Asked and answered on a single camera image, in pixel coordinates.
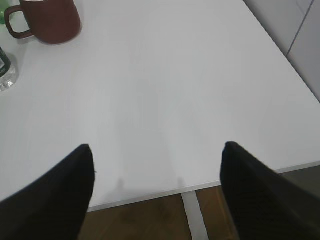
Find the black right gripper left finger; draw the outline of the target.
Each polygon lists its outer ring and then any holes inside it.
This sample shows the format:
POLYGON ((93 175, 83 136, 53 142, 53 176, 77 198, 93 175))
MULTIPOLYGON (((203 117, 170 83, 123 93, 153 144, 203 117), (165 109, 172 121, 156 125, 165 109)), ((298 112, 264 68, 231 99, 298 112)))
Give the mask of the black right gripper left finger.
POLYGON ((93 154, 82 144, 0 203, 2 240, 76 240, 95 185, 93 154))

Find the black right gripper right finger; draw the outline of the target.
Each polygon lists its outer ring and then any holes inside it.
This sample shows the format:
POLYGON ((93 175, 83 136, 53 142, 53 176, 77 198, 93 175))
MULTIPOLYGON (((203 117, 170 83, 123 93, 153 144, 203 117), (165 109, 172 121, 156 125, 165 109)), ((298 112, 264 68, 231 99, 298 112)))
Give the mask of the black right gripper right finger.
POLYGON ((225 144, 221 188, 241 240, 318 240, 320 199, 234 141, 225 144))

